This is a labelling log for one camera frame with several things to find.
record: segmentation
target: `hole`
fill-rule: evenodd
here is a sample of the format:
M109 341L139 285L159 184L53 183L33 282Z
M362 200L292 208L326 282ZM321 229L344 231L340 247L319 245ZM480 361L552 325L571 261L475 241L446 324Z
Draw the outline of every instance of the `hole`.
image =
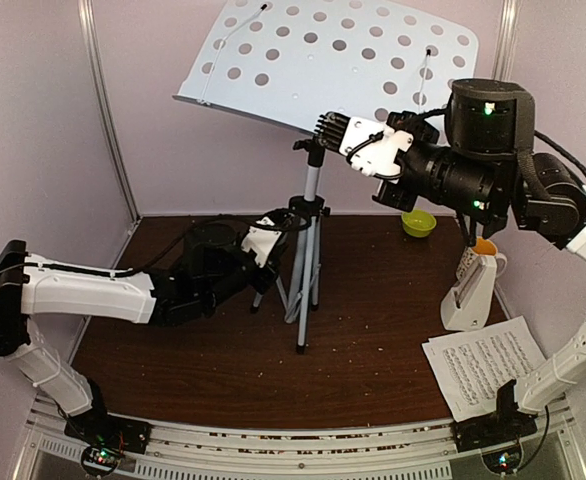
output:
M240 47L238 48L238 51L242 54L242 55L248 55L249 53L251 53L251 50L253 50L253 45L251 45L250 43L243 43L242 45L240 45Z
M257 77L255 77L255 84L263 87L267 83L269 83L269 76L266 73L260 73Z
M393 82L386 82L383 88L389 95L395 95L397 93L397 85Z
M333 48L338 52L346 50L346 42L344 40L336 40L333 42Z
M426 95L422 94L422 98L420 99L420 92L415 92L413 94L413 102L416 105L424 105L426 103Z
M375 118L380 122L386 122L386 119L389 118L389 111L386 108L378 108L375 111Z
M304 35L304 41L306 43L315 43L317 42L317 33L309 32Z
M404 63L404 60L402 60L400 57L395 57L393 60L391 60L391 66L396 70L402 70L405 65L406 64Z
M275 48L272 48L268 52L266 52L266 58L268 60L277 60L278 58L280 58L280 51Z
M373 60L375 58L375 50L372 48L365 48L362 50L362 56L367 60Z
M421 68L420 69L420 77L422 77L424 80L430 80L433 78L433 70L431 70L430 68Z

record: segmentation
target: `sheet music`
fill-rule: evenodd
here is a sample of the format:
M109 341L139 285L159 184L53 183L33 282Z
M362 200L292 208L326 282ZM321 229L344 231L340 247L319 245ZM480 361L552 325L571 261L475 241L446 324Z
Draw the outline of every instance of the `sheet music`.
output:
M494 411L502 385L544 362L524 317L432 338L422 348L457 422Z

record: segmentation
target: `brown wooden table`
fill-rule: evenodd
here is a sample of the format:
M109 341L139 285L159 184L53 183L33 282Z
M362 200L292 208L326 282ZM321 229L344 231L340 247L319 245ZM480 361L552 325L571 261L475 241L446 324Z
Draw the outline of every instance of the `brown wooden table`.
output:
M121 266L148 261L191 221L144 219ZM306 355L295 353L297 324L283 322L273 289L256 315L245 291L213 318L178 328L95 319L74 366L113 412L156 420L307 429L448 417L421 344L446 333L440 302L463 242L452 218L438 221L424 240L404 234L397 216L323 222L321 305ZM490 321L503 319L494 301Z

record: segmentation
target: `white wall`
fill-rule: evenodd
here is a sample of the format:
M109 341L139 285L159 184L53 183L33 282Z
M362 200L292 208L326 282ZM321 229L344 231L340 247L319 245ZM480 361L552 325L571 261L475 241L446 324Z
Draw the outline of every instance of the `white wall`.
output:
M401 3L471 28L481 45L477 73L490 76L500 1ZM257 213L284 206L303 187L306 158L291 151L299 134L171 98L224 4L224 0L95 2L122 153L145 214ZM392 213L371 201L376 188L375 181L346 168L343 159L328 157L321 194L334 211Z
M586 164L586 1L522 3L513 80L535 96L538 129ZM509 303L548 355L586 319L586 264L513 228L498 241L510 259ZM569 399L586 438L586 381Z
M0 2L0 250L110 264L128 225L106 151L75 0ZM42 323L63 352L77 319ZM33 390L0 359L0 479Z

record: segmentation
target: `mug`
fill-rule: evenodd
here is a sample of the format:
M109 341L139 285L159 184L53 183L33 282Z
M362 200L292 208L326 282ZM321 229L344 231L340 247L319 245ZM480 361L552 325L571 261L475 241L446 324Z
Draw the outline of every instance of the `mug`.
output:
M502 275L504 270L506 270L506 265L508 264L506 255L500 253L497 249L497 245L495 245L492 241L478 237L475 246L466 247L464 253L462 254L460 264L458 265L457 271L455 272L455 276L458 280L464 276L471 264L480 255L490 255L495 257L495 261L497 262L497 277Z

